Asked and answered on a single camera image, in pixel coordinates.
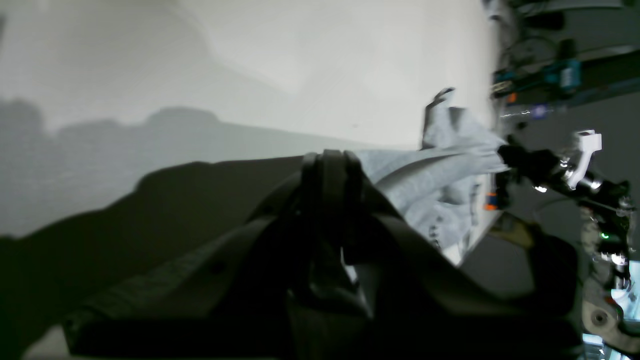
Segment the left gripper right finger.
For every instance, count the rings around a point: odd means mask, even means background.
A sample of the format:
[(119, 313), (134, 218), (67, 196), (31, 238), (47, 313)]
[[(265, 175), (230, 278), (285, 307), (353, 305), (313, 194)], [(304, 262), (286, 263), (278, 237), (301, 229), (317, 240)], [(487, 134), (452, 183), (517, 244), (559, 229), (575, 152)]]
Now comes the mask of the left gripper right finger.
[(345, 360), (577, 360), (582, 332), (567, 318), (575, 285), (553, 278), (503, 301), (456, 269), (401, 219), (352, 152), (344, 154), (349, 231), (368, 320), (342, 344)]

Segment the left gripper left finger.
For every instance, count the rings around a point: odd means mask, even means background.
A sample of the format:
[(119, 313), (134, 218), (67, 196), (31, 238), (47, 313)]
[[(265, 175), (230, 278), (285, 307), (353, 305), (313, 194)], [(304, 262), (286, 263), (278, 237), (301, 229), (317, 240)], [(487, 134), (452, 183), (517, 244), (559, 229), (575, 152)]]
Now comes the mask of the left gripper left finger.
[(64, 323), (76, 356), (142, 358), (196, 333), (224, 296), (226, 235), (297, 183), (303, 157), (190, 162), (150, 173), (112, 205), (69, 219), (74, 309)]

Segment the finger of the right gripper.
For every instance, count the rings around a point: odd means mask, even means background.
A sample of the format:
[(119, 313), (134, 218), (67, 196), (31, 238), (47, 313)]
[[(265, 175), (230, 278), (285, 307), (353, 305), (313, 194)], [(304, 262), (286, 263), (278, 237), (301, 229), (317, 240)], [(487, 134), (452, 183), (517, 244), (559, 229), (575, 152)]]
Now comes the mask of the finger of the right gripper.
[(558, 183), (562, 180), (560, 158), (548, 149), (527, 150), (519, 145), (502, 145), (497, 150), (503, 164), (532, 183)]

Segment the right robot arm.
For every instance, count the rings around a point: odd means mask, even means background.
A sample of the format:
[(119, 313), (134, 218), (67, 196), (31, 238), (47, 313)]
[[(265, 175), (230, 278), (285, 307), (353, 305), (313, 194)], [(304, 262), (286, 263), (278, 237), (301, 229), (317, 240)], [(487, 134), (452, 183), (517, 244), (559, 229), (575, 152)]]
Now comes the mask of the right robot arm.
[(530, 151), (520, 145), (502, 145), (503, 163), (535, 186), (555, 191), (581, 209), (581, 244), (590, 257), (582, 282), (582, 325), (601, 337), (612, 350), (639, 358), (639, 324), (625, 319), (625, 312), (611, 292), (631, 284), (631, 238), (635, 205), (626, 182), (614, 183), (596, 176), (589, 167), (600, 144), (577, 145), (571, 155), (550, 150)]

